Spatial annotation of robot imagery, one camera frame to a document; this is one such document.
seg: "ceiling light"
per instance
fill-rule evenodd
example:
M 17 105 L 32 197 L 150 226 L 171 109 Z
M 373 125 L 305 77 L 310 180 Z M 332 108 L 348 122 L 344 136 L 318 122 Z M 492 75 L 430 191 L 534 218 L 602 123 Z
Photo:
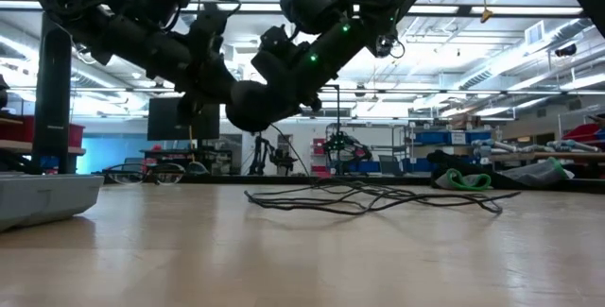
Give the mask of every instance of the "ceiling light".
M 542 101 L 546 100 L 546 98 L 540 98 L 540 99 L 534 99 L 534 100 L 530 100 L 527 103 L 523 103 L 519 106 L 517 106 L 517 109 L 525 109 L 525 108 L 529 108 L 530 106 L 534 106 Z
M 577 78 L 576 80 L 561 86 L 561 90 L 576 90 L 587 86 L 598 84 L 599 82 L 605 81 L 605 74 Z
M 493 114 L 498 114 L 500 112 L 504 112 L 508 109 L 510 109 L 510 108 L 489 108 L 489 109 L 485 109 L 485 110 L 481 110 L 481 111 L 477 112 L 476 115 L 489 116 L 489 115 L 493 115 Z
M 559 95 L 561 91 L 509 91 L 509 94 L 524 94 L 524 95 Z
M 125 92 L 126 88 L 72 88 L 74 92 Z
M 456 114 L 461 114 L 461 113 L 467 112 L 470 109 L 471 108 L 468 108 L 468 109 L 451 109 L 451 110 L 447 110 L 447 111 L 442 112 L 441 116 L 442 117 L 449 117 L 449 116 L 452 116 L 452 115 L 456 115 Z
M 605 95 L 605 91 L 574 91 L 568 94 L 572 95 Z
M 500 91 L 483 91 L 483 90 L 448 90 L 449 94 L 500 94 Z
M 36 95 L 28 92 L 15 91 L 14 94 L 17 94 L 21 97 L 21 99 L 29 102 L 36 102 Z
M 139 88 L 132 89 L 133 92 L 151 92 L 151 93 L 170 93 L 174 92 L 174 89 L 167 88 Z
M 473 7 L 471 9 L 472 14 L 483 13 L 483 7 Z M 497 6 L 490 7 L 493 14 L 498 15 L 578 15 L 581 14 L 584 9 L 580 7 L 509 7 L 509 6 Z
M 414 14 L 454 14 L 458 11 L 458 6 L 412 6 L 407 15 Z
M 3 0 L 0 1 L 0 9 L 42 9 L 42 6 L 36 0 Z

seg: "chair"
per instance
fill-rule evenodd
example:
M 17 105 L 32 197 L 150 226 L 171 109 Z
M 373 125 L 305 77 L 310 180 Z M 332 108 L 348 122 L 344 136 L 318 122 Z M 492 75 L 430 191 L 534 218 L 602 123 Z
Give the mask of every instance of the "chair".
M 399 161 L 397 161 L 397 157 L 379 155 L 378 161 L 380 161 L 380 172 L 383 175 L 391 175 L 396 177 L 404 175 L 404 172 L 399 167 Z

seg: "green strap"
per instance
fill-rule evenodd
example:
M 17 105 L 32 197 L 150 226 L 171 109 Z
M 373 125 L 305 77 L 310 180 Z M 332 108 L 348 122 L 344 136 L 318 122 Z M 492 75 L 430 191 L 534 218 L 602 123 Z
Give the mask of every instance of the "green strap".
M 462 174 L 456 169 L 449 169 L 445 173 L 447 180 L 450 184 L 459 190 L 465 191 L 483 191 L 490 188 L 492 184 L 492 178 L 490 175 L 480 174 L 472 180 L 472 182 L 468 183 Z

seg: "fluorescent light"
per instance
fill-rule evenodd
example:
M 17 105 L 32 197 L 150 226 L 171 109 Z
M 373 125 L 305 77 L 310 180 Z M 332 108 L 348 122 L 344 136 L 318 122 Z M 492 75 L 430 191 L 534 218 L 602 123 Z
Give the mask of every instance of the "fluorescent light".
M 74 92 L 125 92 L 126 88 L 73 88 Z
M 569 94 L 574 95 L 605 95 L 605 91 L 574 91 Z
M 605 81 L 604 74 L 590 76 L 590 77 L 577 78 L 576 80 L 561 86 L 561 90 L 581 89 L 583 87 L 598 84 L 599 82 L 602 82 L 602 81 Z
M 472 14 L 483 13 L 483 7 L 473 7 Z M 493 14 L 510 14 L 510 15 L 578 15 L 584 9 L 580 7 L 509 7 L 496 6 L 489 7 Z
M 458 6 L 412 6 L 407 12 L 408 15 L 414 14 L 454 14 L 458 12 Z
M 451 109 L 451 110 L 443 111 L 441 113 L 441 116 L 443 116 L 443 117 L 449 117 L 449 116 L 452 116 L 452 115 L 456 115 L 456 114 L 467 112 L 470 109 L 471 108 L 467 108 L 467 109 Z
M 133 92 L 153 92 L 153 93 L 169 93 L 169 92 L 174 92 L 174 89 L 167 89 L 167 88 L 139 88 L 139 89 L 132 89 Z
M 509 94 L 525 94 L 525 95 L 559 95 L 561 91 L 509 91 Z
M 13 93 L 19 95 L 21 97 L 21 99 L 23 99 L 25 101 L 34 102 L 34 103 L 36 102 L 36 95 L 33 93 L 22 92 L 22 91 L 16 91 Z
M 540 103 L 542 101 L 545 101 L 545 100 L 546 100 L 546 98 L 540 98 L 540 99 L 530 100 L 530 101 L 528 101 L 526 103 L 523 103 L 523 104 L 517 106 L 517 109 L 529 108 L 529 107 L 534 106 L 534 105 L 536 105 L 536 104 L 538 104 L 538 103 Z
M 0 1 L 0 9 L 42 9 L 42 6 L 36 0 L 3 0 Z
M 448 90 L 449 94 L 500 94 L 499 91 L 483 91 L 483 90 Z
M 481 121 L 483 121 L 483 122 L 514 122 L 514 121 L 516 121 L 516 119 L 511 118 L 511 117 L 487 117 L 487 118 L 481 118 Z
M 481 111 L 477 112 L 476 115 L 488 116 L 488 115 L 493 115 L 493 114 L 498 114 L 500 112 L 504 112 L 508 109 L 510 109 L 510 108 L 489 108 L 489 109 L 485 109 L 485 110 L 481 110 Z
M 329 101 L 329 102 L 324 101 L 321 103 L 321 107 L 323 109 L 337 109 L 337 105 L 338 105 L 338 103 L 334 102 L 334 101 Z M 354 107 L 355 105 L 357 105 L 357 103 L 351 102 L 351 101 L 346 101 L 346 102 L 341 101 L 340 102 L 341 109 L 350 109 L 350 108 Z

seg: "black pole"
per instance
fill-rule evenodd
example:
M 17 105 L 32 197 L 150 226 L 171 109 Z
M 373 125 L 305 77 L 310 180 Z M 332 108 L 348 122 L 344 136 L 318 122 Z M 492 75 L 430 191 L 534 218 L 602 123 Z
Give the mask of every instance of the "black pole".
M 60 174 L 74 173 L 68 154 L 72 40 L 46 14 L 42 20 L 31 157 L 36 165 L 43 157 L 56 157 Z
M 334 85 L 337 89 L 337 136 L 340 136 L 340 85 Z M 340 149 L 337 149 L 337 175 L 342 175 L 342 164 L 340 162 Z

